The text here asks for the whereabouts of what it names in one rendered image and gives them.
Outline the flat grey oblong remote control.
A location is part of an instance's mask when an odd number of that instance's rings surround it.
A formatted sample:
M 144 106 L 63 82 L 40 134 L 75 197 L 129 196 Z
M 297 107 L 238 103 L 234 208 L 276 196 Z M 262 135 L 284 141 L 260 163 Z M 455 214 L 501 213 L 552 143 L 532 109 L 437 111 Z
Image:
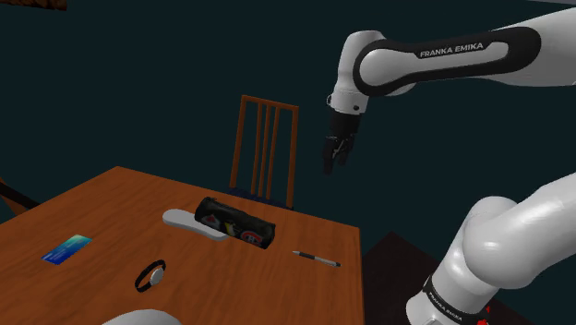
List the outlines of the flat grey oblong remote control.
M 163 213 L 162 220 L 167 225 L 204 235 L 214 241 L 223 241 L 228 238 L 228 235 L 198 222 L 195 215 L 189 211 L 169 209 Z

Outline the brown wooden slat-back chair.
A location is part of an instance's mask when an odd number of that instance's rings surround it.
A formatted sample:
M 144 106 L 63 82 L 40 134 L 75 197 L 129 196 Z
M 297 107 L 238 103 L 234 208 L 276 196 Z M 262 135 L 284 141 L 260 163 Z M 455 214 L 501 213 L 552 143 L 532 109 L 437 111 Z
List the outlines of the brown wooden slat-back chair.
M 257 106 L 257 125 L 255 138 L 255 151 L 252 162 L 252 175 L 250 189 L 245 190 L 237 186 L 239 176 L 241 149 L 246 121 L 246 107 L 249 102 Z M 274 157 L 280 124 L 281 111 L 291 113 L 290 151 L 288 175 L 286 186 L 286 199 L 284 203 L 274 200 L 271 196 L 271 185 L 274 170 Z M 275 102 L 250 95 L 241 96 L 239 116 L 234 141 L 233 164 L 229 180 L 229 193 L 238 197 L 253 199 L 288 210 L 294 208 L 294 180 L 297 149 L 299 107 L 292 104 Z

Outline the dark robot stand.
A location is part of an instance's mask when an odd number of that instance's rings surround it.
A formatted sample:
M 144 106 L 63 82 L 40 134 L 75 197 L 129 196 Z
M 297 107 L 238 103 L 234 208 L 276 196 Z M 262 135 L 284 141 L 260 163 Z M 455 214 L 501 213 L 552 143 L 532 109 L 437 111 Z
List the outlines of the dark robot stand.
M 362 257 L 366 325 L 410 325 L 409 298 L 421 291 L 439 261 L 390 232 Z

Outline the brown wooden table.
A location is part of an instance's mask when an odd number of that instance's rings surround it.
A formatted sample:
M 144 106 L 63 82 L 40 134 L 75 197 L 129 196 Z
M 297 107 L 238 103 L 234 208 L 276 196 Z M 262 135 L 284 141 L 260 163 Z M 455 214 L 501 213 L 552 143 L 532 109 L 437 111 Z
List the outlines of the brown wooden table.
M 0 224 L 0 325 L 102 325 L 146 308 L 183 325 L 365 325 L 357 228 L 226 194 L 218 200 L 276 224 L 267 249 L 163 222 L 209 195 L 115 167 Z M 60 265 L 41 260 L 73 235 L 92 241 Z M 162 280 L 139 293 L 158 259 Z

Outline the black pencil case with patches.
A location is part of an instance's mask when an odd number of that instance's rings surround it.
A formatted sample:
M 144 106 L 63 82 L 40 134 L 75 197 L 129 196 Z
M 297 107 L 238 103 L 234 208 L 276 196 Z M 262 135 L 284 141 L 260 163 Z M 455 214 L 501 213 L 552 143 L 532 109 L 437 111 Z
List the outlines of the black pencil case with patches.
M 205 197 L 195 211 L 195 220 L 211 229 L 267 249 L 275 238 L 275 223 L 269 223 L 245 211 Z

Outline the black and silver pen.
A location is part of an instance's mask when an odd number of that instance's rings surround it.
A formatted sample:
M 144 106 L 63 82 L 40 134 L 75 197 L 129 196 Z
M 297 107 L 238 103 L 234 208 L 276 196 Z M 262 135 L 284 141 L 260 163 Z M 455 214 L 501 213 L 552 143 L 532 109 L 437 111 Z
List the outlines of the black and silver pen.
M 329 260 L 329 259 L 324 259 L 324 258 L 315 256 L 315 255 L 311 255 L 311 254 L 308 254 L 308 253 L 302 252 L 302 251 L 293 251 L 293 253 L 299 257 L 319 261 L 323 264 L 326 264 L 326 265 L 329 265 L 329 266 L 335 267 L 335 268 L 339 268 L 342 265 L 340 262 Z

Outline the grey rounded object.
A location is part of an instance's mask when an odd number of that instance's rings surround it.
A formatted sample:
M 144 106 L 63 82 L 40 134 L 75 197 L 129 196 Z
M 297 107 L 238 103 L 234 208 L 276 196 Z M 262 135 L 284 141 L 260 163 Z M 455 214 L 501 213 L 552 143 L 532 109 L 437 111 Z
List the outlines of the grey rounded object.
M 176 317 L 157 309 L 139 309 L 126 312 L 102 325 L 183 325 Z

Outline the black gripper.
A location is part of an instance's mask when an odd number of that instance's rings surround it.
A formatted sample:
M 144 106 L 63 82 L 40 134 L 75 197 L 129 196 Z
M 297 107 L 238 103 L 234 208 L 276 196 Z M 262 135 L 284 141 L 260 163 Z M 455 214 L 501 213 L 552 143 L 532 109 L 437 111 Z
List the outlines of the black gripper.
M 354 136 L 358 132 L 360 114 L 330 113 L 330 136 L 325 138 L 322 151 L 323 173 L 330 175 L 337 155 L 339 165 L 345 165 L 354 147 Z

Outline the blue card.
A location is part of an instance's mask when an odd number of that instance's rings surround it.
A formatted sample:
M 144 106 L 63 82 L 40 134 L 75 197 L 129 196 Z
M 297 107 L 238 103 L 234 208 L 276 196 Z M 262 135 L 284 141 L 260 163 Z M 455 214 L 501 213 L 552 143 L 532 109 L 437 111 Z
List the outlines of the blue card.
M 60 265 L 92 241 L 84 235 L 73 235 L 41 257 L 41 260 Z

